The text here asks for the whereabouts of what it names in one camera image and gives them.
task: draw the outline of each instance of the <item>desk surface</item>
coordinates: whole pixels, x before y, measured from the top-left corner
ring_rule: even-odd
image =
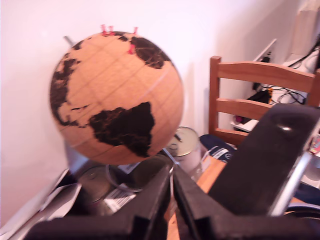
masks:
[[[211,164],[209,167],[204,171],[204,173],[201,175],[199,180],[197,181],[197,184],[199,187],[207,193],[217,177],[219,176],[222,169],[225,167],[225,163],[222,161],[219,161],[211,156],[208,156],[206,161],[211,161]],[[292,203],[303,203],[301,200],[293,198]],[[171,219],[168,222],[168,234],[167,234],[167,240],[179,240],[179,232],[178,232],[178,224],[177,224],[177,218],[176,214],[174,214]]]

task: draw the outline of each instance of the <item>globe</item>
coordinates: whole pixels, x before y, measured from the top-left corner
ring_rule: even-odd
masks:
[[[168,56],[134,33],[98,33],[75,44],[54,70],[50,105],[64,139],[103,164],[155,155],[183,114],[183,85]]]

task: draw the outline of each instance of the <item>label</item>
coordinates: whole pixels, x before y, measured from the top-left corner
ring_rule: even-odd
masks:
[[[131,173],[138,165],[140,162],[132,163],[132,164],[127,164],[127,165],[119,165],[118,168],[125,172],[126,174]]]
[[[214,152],[211,156],[215,159],[219,159],[223,154],[229,152],[226,148],[221,148],[218,151]]]
[[[133,192],[127,192],[116,188],[115,190],[110,192],[103,201],[105,202],[105,204],[107,204],[111,211],[115,213],[135,197],[136,194],[134,194]]]

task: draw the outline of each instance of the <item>wooden chair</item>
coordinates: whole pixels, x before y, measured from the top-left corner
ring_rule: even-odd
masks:
[[[307,105],[320,105],[320,69],[311,74],[266,62],[221,62],[220,56],[213,56],[210,59],[209,134],[236,146],[248,133],[219,128],[218,112],[259,120],[272,106],[252,100],[220,98],[220,78],[303,91],[308,93]]]

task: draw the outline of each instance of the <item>red push pin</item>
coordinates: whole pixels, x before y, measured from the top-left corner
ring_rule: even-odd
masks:
[[[106,25],[102,24],[101,29],[102,29],[102,36],[106,36],[107,35]]]
[[[137,35],[137,31],[138,31],[138,27],[135,26],[135,27],[134,27],[134,33],[133,33],[133,35]]]
[[[109,35],[111,35],[111,36],[115,35],[114,26],[109,26]]]
[[[134,54],[135,45],[131,44],[128,54]]]

